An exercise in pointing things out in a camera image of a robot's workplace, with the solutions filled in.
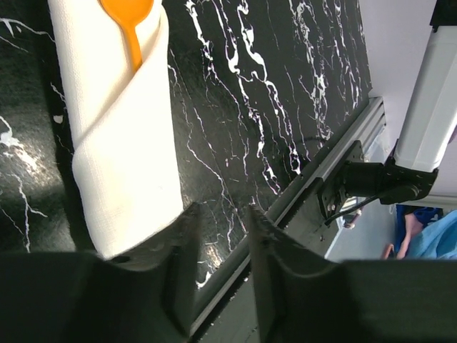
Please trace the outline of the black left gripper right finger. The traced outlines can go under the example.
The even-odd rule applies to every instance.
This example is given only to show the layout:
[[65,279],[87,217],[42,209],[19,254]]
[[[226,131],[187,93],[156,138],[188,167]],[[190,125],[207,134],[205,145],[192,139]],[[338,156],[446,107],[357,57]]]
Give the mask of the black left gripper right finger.
[[255,207],[248,246],[262,342],[334,342],[334,304],[343,279],[337,264],[308,250]]

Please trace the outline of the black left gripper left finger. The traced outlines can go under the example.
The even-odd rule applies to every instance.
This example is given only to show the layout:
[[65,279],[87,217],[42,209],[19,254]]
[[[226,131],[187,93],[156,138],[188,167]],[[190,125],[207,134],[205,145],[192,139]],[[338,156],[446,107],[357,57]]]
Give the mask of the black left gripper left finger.
[[123,323],[132,336],[188,336],[193,321],[201,206],[193,203],[165,229],[110,259],[130,272]]

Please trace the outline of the white cloth napkin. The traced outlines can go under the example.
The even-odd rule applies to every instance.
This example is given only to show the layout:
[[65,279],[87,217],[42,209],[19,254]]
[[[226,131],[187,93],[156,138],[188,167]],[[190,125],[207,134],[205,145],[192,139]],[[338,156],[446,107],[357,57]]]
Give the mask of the white cloth napkin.
[[123,254],[183,210],[169,89],[169,20],[160,1],[137,26],[133,71],[98,1],[50,1],[74,146],[72,170],[96,251]]

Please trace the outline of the orange plastic spoon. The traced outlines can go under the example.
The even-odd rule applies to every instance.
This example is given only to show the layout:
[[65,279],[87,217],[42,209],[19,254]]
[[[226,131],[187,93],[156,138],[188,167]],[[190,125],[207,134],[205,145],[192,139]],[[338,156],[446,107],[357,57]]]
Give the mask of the orange plastic spoon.
[[150,14],[154,0],[100,0],[100,4],[120,27],[126,40],[132,69],[137,72],[143,61],[136,27]]

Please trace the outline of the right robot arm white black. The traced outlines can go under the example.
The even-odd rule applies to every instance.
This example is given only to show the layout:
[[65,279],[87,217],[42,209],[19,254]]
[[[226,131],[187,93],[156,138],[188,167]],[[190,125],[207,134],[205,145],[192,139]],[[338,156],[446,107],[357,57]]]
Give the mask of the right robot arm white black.
[[456,2],[437,1],[431,35],[396,145],[384,163],[356,160],[355,141],[337,160],[317,195],[325,224],[341,217],[349,197],[360,209],[379,200],[389,205],[426,197],[438,176],[456,129]]

